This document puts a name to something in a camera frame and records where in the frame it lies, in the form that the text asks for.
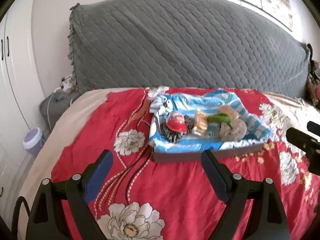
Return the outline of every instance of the headboard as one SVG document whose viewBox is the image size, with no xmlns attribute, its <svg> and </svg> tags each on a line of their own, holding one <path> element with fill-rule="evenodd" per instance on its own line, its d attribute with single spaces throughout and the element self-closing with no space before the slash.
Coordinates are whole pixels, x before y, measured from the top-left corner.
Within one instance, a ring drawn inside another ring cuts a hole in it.
<svg viewBox="0 0 320 240">
<path fill-rule="evenodd" d="M 107 0 L 71 8 L 81 94 L 117 87 L 253 88 L 303 97 L 310 52 L 225 0 Z"/>
</svg>

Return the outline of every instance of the trash can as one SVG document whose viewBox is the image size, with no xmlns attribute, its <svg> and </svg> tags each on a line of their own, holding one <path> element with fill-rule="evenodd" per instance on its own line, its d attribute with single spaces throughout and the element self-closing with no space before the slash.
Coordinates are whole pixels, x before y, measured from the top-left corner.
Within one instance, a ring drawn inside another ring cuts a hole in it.
<svg viewBox="0 0 320 240">
<path fill-rule="evenodd" d="M 44 143 L 45 138 L 42 130 L 40 128 L 35 128 L 25 136 L 23 140 L 23 147 L 34 157 L 37 157 L 44 146 Z"/>
</svg>

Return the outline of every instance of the red cap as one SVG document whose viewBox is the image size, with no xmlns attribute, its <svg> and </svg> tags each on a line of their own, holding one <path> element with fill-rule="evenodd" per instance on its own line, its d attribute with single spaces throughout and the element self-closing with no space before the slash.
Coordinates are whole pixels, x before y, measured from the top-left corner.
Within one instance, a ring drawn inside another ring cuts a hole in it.
<svg viewBox="0 0 320 240">
<path fill-rule="evenodd" d="M 187 133 L 187 125 L 184 117 L 178 111 L 171 112 L 166 119 L 167 126 L 170 130 L 175 132 Z"/>
</svg>

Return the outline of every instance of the wall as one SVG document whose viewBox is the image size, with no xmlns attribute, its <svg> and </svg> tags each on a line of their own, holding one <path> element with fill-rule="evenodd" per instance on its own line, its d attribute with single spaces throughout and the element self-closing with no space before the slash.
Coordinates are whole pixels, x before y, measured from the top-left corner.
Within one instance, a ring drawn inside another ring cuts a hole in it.
<svg viewBox="0 0 320 240">
<path fill-rule="evenodd" d="M 70 8 L 80 4 L 91 4 L 103 0 L 34 0 L 32 29 L 33 45 L 39 79 L 45 96 L 60 85 L 62 76 L 72 72 L 68 59 Z M 311 43 L 314 59 L 320 59 L 320 29 L 301 0 L 290 0 L 293 14 L 291 33 L 276 19 L 259 8 L 240 0 L 229 0 L 248 7 L 272 20 L 299 41 Z"/>
</svg>

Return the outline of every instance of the bed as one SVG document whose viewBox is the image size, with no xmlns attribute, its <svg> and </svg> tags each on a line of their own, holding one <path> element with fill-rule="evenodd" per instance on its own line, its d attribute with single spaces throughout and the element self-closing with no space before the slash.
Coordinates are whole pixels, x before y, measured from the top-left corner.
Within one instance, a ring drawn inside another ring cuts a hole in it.
<svg viewBox="0 0 320 240">
<path fill-rule="evenodd" d="M 284 132 L 290 126 L 307 132 L 308 121 L 320 123 L 313 107 L 292 99 L 305 94 L 310 60 L 305 44 L 223 0 L 108 0 L 71 11 L 69 58 L 82 96 L 58 120 L 28 174 L 20 194 L 29 204 L 42 179 L 59 181 L 82 172 L 109 148 L 117 163 L 88 203 L 108 239 L 206 239 L 225 206 L 199 163 L 152 161 L 148 105 L 159 93 L 201 95 L 235 87 L 229 91 L 273 134 L 261 151 L 220 161 L 247 179 L 271 177 L 291 238 L 303 236 L 315 217 L 320 180 L 307 171 L 304 153 L 285 140 Z M 133 137 L 138 151 L 122 155 L 116 139 Z M 162 186 L 157 194 L 156 185 Z M 236 239 L 249 208 L 250 203 Z M 208 217 L 206 209 L 214 215 Z M 73 238 L 80 239 L 65 203 L 64 212 Z M 22 238 L 26 220 L 22 212 Z M 134 225 L 134 235 L 126 231 L 128 225 Z"/>
</svg>

